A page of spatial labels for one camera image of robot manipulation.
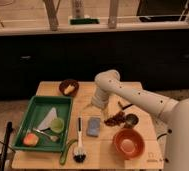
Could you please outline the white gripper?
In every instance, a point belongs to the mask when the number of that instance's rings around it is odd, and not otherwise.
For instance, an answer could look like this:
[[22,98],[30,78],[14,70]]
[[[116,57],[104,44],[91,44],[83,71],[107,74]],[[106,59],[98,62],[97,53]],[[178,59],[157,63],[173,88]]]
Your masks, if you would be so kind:
[[91,103],[100,109],[104,109],[108,105],[108,102],[109,93],[97,87],[91,99]]

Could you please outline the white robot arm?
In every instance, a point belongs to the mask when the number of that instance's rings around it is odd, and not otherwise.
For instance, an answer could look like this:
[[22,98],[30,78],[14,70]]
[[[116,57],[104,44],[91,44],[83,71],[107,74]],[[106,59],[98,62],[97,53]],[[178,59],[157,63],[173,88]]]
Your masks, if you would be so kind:
[[95,76],[96,90],[92,104],[104,109],[112,93],[154,115],[168,125],[164,171],[189,171],[189,98],[175,100],[144,89],[126,86],[117,70]]

